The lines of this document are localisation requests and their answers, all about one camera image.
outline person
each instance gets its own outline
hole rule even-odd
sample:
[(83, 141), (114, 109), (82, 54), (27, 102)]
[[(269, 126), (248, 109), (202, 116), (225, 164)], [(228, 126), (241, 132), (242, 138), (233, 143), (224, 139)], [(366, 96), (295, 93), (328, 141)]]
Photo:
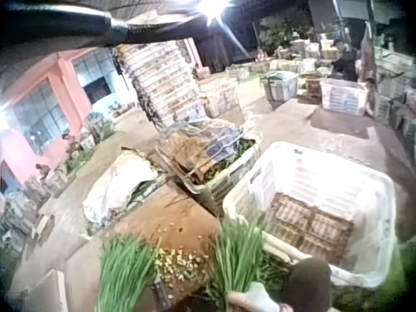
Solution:
[(284, 304), (271, 299), (261, 283), (251, 283), (248, 292), (229, 292), (231, 305), (248, 312), (326, 312), (332, 306), (331, 268), (318, 258), (293, 266), (281, 294)]
[(70, 144), (75, 142), (75, 137), (73, 135), (70, 135), (69, 133), (64, 133), (62, 135), (63, 140), (67, 140)]
[(46, 180), (47, 175), (49, 174), (49, 171), (51, 171), (51, 168), (47, 164), (36, 164), (35, 167), (39, 170), (40, 181), (44, 182)]
[(340, 38), (336, 38), (333, 41), (333, 47), (336, 47), (341, 52), (341, 57), (331, 63), (333, 71), (342, 74), (343, 80), (357, 82), (358, 76), (354, 52)]
[(79, 142), (75, 139), (73, 135), (70, 135), (69, 133), (64, 133), (62, 135), (63, 140), (67, 140), (69, 142), (69, 148), (67, 149), (68, 153), (71, 153), (73, 151), (83, 151), (83, 147), (79, 144)]

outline hand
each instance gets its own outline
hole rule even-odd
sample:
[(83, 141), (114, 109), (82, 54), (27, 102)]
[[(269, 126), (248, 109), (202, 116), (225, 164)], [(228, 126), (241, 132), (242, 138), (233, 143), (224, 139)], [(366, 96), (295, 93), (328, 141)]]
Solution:
[(229, 292), (227, 300), (249, 312), (293, 312), (289, 306), (275, 303), (263, 284), (257, 282), (250, 284), (248, 292)]

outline pink wall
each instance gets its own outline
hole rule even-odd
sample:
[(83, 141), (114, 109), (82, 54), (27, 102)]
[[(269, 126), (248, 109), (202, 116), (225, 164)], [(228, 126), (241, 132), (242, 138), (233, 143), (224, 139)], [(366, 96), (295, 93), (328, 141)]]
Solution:
[(91, 111), (91, 104), (78, 82), (72, 60), (89, 52), (89, 49), (54, 53), (27, 70), (5, 93), (1, 101), (3, 114), (7, 117), (10, 129), (0, 137), (0, 161), (6, 161), (16, 179), (24, 183), (31, 176), (38, 176), (36, 163), (48, 164), (51, 168), (65, 155), (67, 142), (57, 138), (46, 147), (42, 155), (37, 155), (21, 134), (12, 107), (23, 99), (44, 79), (49, 81), (52, 91), (62, 109), (71, 133), (79, 134), (85, 116)]

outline green onion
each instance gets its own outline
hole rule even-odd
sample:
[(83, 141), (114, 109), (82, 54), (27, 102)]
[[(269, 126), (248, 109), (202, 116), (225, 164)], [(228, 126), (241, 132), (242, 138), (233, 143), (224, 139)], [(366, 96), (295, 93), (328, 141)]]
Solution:
[(250, 283), (261, 281), (263, 236), (255, 225), (222, 224), (213, 242), (214, 261), (207, 294), (221, 309), (230, 311), (229, 291), (246, 292)]
[(113, 237), (104, 247), (96, 312), (130, 312), (155, 279), (157, 248), (133, 237)]

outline vegetable pile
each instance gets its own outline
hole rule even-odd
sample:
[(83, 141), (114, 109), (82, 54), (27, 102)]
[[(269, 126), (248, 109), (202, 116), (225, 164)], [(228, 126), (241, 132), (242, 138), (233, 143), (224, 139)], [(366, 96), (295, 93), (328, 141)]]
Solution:
[(157, 248), (133, 237), (113, 237), (104, 247), (96, 312), (133, 311), (156, 276)]

